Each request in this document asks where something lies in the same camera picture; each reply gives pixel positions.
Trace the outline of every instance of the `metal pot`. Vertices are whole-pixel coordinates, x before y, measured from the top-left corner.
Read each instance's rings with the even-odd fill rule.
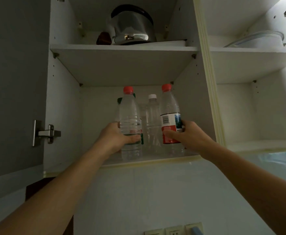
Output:
[[[108,20],[107,31],[115,45],[157,41],[152,17],[142,8],[133,5],[116,7]]]

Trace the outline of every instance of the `electrical outlet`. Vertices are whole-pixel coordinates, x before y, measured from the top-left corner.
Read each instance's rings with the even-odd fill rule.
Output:
[[[165,228],[166,235],[185,235],[182,225]]]
[[[198,227],[200,231],[204,234],[203,224],[202,222],[198,222],[198,223],[192,223],[192,224],[185,225],[186,235],[192,235],[191,228],[193,227]]]
[[[144,235],[165,235],[164,229],[155,229],[144,232]]]

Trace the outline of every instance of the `gray cabinet door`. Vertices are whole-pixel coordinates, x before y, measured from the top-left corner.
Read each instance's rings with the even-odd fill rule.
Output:
[[[43,164],[50,0],[0,0],[0,176]]]

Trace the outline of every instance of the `barcode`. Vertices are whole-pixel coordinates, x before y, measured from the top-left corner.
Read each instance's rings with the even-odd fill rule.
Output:
[[[163,116],[163,124],[169,124],[169,116],[168,115]]]

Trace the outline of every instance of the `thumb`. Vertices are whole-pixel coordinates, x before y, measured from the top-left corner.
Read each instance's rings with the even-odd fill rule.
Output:
[[[135,142],[140,141],[140,140],[141,140],[140,134],[131,135],[131,136],[124,136],[124,144],[135,143]]]
[[[175,140],[178,140],[180,141],[181,139],[181,134],[180,132],[176,132],[176,131],[173,131],[173,130],[164,130],[163,131],[163,134],[168,137],[168,138],[173,138]]]

